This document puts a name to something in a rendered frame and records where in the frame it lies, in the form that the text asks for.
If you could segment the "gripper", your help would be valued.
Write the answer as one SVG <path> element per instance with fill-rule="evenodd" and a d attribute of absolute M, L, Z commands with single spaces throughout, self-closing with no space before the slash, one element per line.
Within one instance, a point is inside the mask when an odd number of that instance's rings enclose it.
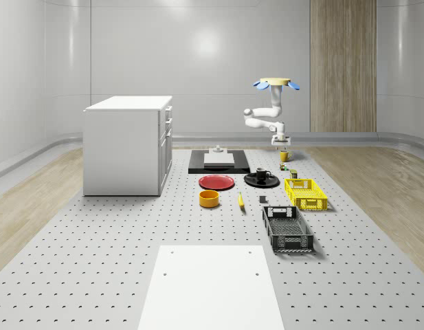
<path fill-rule="evenodd" d="M 285 135 L 273 135 L 271 139 L 271 145 L 274 146 L 277 150 L 285 150 L 288 146 L 291 145 L 291 138 Z"/>

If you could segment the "red plate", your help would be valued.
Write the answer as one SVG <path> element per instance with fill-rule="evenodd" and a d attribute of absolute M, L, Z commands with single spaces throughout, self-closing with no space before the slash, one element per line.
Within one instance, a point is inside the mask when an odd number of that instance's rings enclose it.
<path fill-rule="evenodd" d="M 199 179 L 199 185 L 207 190 L 227 190 L 234 186 L 234 180 L 227 175 L 206 175 Z"/>

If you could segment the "yellow basket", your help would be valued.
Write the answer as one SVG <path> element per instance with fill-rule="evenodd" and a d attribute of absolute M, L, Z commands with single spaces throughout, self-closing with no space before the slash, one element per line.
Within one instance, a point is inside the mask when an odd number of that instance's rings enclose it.
<path fill-rule="evenodd" d="M 328 198 L 313 179 L 285 179 L 284 189 L 301 210 L 326 210 Z"/>

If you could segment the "white cabinet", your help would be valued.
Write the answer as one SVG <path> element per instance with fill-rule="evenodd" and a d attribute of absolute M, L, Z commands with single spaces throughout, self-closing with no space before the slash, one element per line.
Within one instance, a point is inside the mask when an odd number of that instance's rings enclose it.
<path fill-rule="evenodd" d="M 83 112 L 83 193 L 159 196 L 172 163 L 172 96 L 113 96 Z"/>

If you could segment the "yellow bowl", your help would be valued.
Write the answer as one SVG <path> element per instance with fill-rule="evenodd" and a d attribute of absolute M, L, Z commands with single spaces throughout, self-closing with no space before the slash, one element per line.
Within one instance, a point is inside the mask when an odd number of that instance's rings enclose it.
<path fill-rule="evenodd" d="M 199 193 L 199 204 L 204 208 L 214 208 L 219 205 L 219 193 L 215 190 L 203 190 Z"/>

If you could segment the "black plate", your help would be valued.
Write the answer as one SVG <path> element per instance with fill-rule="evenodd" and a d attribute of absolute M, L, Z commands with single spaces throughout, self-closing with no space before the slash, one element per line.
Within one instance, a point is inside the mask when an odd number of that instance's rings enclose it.
<path fill-rule="evenodd" d="M 264 181 L 259 181 L 256 173 L 246 174 L 244 181 L 249 186 L 256 188 L 274 188 L 280 184 L 280 180 L 275 175 L 267 176 Z"/>

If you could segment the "black stove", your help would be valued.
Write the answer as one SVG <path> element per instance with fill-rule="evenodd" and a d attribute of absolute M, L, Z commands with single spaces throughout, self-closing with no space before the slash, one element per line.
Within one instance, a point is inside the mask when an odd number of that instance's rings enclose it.
<path fill-rule="evenodd" d="M 193 150 L 188 167 L 189 174 L 248 174 L 249 164 L 243 150 L 209 148 Z"/>

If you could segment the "white board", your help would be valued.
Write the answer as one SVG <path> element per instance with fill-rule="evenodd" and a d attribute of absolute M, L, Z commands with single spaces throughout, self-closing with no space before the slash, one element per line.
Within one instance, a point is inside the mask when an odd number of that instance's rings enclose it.
<path fill-rule="evenodd" d="M 161 246 L 138 330 L 284 330 L 263 247 Z"/>

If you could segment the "dark grey basket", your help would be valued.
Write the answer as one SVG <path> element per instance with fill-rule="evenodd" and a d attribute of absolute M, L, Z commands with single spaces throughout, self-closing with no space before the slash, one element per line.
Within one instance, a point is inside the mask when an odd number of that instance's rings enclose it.
<path fill-rule="evenodd" d="M 264 206 L 263 221 L 273 250 L 313 250 L 313 233 L 297 207 Z"/>

